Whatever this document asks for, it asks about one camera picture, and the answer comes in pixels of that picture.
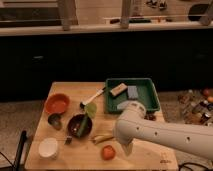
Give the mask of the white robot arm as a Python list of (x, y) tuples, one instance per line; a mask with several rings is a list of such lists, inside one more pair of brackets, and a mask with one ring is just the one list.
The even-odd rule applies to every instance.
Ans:
[(142, 103), (129, 102), (115, 122), (115, 139), (122, 145), (148, 141), (213, 161), (213, 127), (150, 121), (145, 114)]

